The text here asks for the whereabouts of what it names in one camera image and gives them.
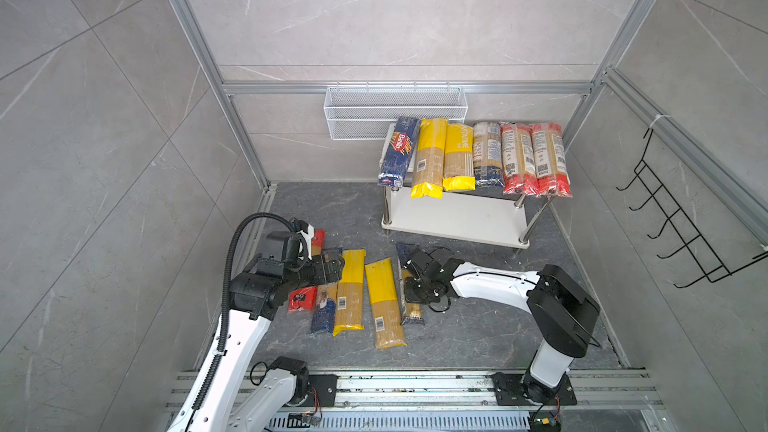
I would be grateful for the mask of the Ankara blue spaghetti bag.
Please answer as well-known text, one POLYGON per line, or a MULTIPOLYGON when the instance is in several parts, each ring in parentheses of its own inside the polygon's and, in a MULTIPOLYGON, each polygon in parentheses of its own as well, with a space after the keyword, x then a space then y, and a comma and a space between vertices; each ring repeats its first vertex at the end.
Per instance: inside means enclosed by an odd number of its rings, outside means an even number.
POLYGON ((337 284, 320 285, 316 290, 310 333, 332 333, 335 327, 337 284))

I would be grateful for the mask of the yellow Pastatime spaghetti bag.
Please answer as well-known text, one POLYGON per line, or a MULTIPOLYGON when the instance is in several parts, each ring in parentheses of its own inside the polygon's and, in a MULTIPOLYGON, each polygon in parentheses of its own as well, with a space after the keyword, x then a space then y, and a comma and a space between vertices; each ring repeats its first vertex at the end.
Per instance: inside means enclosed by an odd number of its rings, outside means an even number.
POLYGON ((473 128, 450 123, 447 128, 442 186, 445 191, 475 189, 473 169, 473 128))

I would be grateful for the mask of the red label spaghetti bag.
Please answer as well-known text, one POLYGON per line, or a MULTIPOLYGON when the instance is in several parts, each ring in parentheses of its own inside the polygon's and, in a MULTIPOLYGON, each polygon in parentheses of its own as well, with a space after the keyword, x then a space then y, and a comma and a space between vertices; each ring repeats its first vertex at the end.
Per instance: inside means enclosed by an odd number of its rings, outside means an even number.
POLYGON ((530 127, 501 123, 504 194, 538 195, 530 127))

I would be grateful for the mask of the blue Barilla spaghetti pack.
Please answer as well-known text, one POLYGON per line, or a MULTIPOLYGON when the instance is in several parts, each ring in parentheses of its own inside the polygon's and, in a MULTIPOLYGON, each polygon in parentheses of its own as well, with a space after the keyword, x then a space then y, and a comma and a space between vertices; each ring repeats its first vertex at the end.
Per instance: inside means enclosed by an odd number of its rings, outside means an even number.
POLYGON ((421 120, 399 117, 393 124, 378 174, 378 184, 398 189, 403 186, 415 147, 421 120))

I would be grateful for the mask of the blue end spaghetti bag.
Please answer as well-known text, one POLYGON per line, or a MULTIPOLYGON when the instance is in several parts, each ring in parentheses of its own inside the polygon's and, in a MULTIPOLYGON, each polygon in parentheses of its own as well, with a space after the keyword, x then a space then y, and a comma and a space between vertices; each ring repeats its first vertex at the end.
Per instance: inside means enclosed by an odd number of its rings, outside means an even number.
POLYGON ((501 127, 496 122, 473 126, 473 172, 477 187, 502 187, 501 127))

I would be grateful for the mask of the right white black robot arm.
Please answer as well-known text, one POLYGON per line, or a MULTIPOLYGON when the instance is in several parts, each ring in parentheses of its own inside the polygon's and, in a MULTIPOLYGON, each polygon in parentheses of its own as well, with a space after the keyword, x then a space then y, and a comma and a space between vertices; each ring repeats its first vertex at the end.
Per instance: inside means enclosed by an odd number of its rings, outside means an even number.
POLYGON ((525 374, 515 382, 506 373, 492 375, 497 403, 511 404, 516 394, 538 404, 568 404, 572 362, 600 344, 593 331, 600 306, 562 268, 547 264, 539 271, 505 271, 450 257, 440 260, 413 249, 402 267, 405 301, 428 307, 453 299, 483 299, 530 314, 543 341, 525 374))

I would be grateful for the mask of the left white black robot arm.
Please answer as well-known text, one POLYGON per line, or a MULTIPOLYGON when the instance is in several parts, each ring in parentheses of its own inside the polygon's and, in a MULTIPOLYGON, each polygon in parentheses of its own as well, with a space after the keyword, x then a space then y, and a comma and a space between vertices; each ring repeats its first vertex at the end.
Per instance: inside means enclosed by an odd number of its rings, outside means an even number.
POLYGON ((309 223, 255 212, 237 226, 230 241, 217 329, 189 393, 168 428, 171 431, 267 431, 275 415, 291 408, 290 418, 317 424, 333 405, 337 376, 313 376, 299 359, 280 356, 267 364, 253 391, 238 403, 251 359, 279 308, 292 292, 338 281, 345 264, 340 252, 314 253, 309 223), (273 220, 263 253, 240 271, 234 258, 241 235, 254 221, 273 220))

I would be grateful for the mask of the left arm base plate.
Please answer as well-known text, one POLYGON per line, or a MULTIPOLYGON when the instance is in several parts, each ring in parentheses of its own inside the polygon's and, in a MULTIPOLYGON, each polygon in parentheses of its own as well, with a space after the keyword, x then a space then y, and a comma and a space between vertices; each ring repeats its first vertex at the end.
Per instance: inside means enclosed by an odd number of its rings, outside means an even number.
POLYGON ((335 404, 337 383, 338 376, 334 374, 300 375, 287 405, 314 408, 318 404, 322 408, 332 407, 335 404))

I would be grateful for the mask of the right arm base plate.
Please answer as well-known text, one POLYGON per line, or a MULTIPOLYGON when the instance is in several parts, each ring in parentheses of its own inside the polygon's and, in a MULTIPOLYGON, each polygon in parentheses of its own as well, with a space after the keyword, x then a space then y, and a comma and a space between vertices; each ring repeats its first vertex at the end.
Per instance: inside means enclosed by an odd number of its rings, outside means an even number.
POLYGON ((573 386, 567 374, 564 374, 554 387, 548 387, 539 382, 529 372, 525 374, 496 372, 490 376, 490 379, 499 406, 577 404, 573 386))

